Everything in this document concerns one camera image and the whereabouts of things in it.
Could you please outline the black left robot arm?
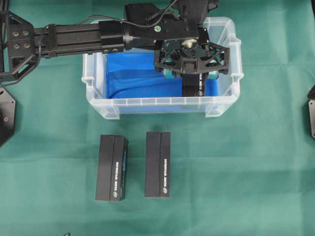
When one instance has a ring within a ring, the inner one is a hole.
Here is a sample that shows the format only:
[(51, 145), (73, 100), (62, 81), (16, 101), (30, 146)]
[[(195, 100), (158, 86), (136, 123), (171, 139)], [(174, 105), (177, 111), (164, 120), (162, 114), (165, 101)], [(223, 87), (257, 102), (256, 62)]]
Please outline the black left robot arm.
[(227, 74), (227, 47), (212, 43), (204, 23), (217, 0), (173, 0), (165, 9), (153, 3), (127, 4), (123, 19), (100, 15), (72, 25), (35, 28), (16, 14), (0, 13), (0, 85), (19, 83), (41, 59), (80, 54), (113, 54), (130, 49), (152, 50), (154, 68), (184, 78)]

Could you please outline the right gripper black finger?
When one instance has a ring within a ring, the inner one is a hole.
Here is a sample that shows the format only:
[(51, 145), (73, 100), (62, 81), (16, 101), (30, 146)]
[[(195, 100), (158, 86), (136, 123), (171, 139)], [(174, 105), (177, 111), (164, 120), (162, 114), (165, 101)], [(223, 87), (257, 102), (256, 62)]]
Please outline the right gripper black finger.
[(311, 88), (311, 90), (309, 91), (309, 93), (307, 94), (308, 98), (315, 98), (315, 86), (313, 86)]

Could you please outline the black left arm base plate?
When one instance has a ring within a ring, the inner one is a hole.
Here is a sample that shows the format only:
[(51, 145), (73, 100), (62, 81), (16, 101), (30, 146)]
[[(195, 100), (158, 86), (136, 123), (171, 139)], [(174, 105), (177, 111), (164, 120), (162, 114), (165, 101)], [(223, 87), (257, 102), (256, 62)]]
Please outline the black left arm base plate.
[(2, 147), (13, 135), (15, 129), (15, 99), (0, 88), (0, 146)]

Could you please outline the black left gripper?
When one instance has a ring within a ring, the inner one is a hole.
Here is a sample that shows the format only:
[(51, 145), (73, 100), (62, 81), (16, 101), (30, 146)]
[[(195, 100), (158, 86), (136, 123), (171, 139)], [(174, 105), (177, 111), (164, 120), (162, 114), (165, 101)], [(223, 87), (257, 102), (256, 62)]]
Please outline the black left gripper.
[(155, 50), (154, 67), (163, 70), (165, 78), (179, 78), (182, 74), (208, 74), (217, 79), (219, 73), (228, 74), (229, 48), (206, 40), (165, 40)]

